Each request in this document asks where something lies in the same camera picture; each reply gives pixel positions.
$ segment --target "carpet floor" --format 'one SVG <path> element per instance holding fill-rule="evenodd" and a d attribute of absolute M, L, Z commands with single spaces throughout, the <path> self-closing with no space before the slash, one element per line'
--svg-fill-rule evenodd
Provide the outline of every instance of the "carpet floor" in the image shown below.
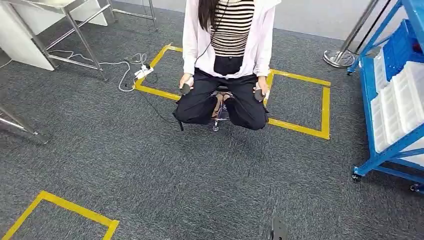
<path fill-rule="evenodd" d="M 164 45 L 182 45 L 184 15 L 156 14 L 159 31 L 122 14 L 110 26 L 86 24 L 82 31 L 103 62 L 135 53 L 151 61 Z M 47 44 L 69 27 L 60 21 L 40 38 Z M 199 125 L 181 132 L 172 100 L 118 90 L 123 64 L 103 66 L 105 83 L 96 71 L 69 63 L 47 71 L 13 61 L 0 69 L 0 102 L 50 142 L 0 125 L 0 236 L 44 190 L 119 220 L 117 240 L 261 240 L 272 216 L 285 221 L 290 240 L 424 239 L 424 198 L 408 190 L 411 182 L 379 172 L 352 182 L 352 166 L 369 157 L 368 139 L 359 75 L 322 61 L 323 51 L 340 45 L 274 31 L 273 69 L 331 82 L 330 140 L 229 122 L 218 132 Z M 55 49 L 88 57 L 75 34 Z M 181 53 L 169 51 L 155 67 L 157 79 L 150 75 L 145 84 L 177 93 L 181 71 Z M 319 130 L 321 92 L 320 85 L 276 76 L 270 114 Z M 42 201 L 12 239 L 92 240 L 105 233 L 103 225 Z"/>

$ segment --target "blue container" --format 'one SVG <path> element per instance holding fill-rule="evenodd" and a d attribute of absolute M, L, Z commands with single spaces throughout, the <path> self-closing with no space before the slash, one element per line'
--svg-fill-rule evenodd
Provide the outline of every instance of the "blue container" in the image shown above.
<path fill-rule="evenodd" d="M 387 81 L 400 73 L 407 61 L 424 63 L 424 54 L 419 46 L 411 22 L 403 19 L 383 47 Z"/>

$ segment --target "hand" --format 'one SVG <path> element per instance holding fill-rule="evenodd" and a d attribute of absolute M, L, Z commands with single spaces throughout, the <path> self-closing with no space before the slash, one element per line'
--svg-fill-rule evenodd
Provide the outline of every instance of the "hand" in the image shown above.
<path fill-rule="evenodd" d="M 259 85 L 259 88 L 262 90 L 262 95 L 265 96 L 268 92 L 267 77 L 259 76 L 257 78 L 257 84 Z"/>
<path fill-rule="evenodd" d="M 182 89 L 183 85 L 192 77 L 190 73 L 184 73 L 184 75 L 181 77 L 181 80 L 179 80 L 179 88 Z"/>

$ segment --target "cart wheel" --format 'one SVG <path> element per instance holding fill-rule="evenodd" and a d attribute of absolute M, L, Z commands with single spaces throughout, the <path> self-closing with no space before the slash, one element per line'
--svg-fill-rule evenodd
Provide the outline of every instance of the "cart wheel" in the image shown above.
<path fill-rule="evenodd" d="M 409 186 L 409 190 L 411 190 L 412 192 L 416 192 L 417 187 L 418 187 L 418 184 L 412 184 L 411 186 Z"/>
<path fill-rule="evenodd" d="M 358 174 L 355 174 L 355 173 L 352 173 L 352 179 L 353 179 L 353 182 L 354 183 L 359 183 L 361 181 L 361 179 L 362 179 L 362 176 L 361 175 L 358 175 Z"/>

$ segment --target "black pants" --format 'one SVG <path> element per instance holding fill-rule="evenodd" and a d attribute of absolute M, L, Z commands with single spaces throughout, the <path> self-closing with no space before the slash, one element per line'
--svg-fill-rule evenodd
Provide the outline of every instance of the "black pants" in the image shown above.
<path fill-rule="evenodd" d="M 234 74 L 240 70 L 243 57 L 217 56 L 214 71 L 222 75 Z M 221 78 L 195 69 L 194 89 L 183 95 L 178 101 L 174 114 L 177 120 L 186 124 L 210 123 L 211 116 L 217 105 L 218 99 L 211 94 L 218 86 L 226 86 L 234 95 L 225 101 L 230 121 L 237 126 L 251 130 L 262 129 L 268 122 L 266 109 L 263 102 L 255 99 L 253 88 L 258 81 L 256 75 L 240 78 Z"/>

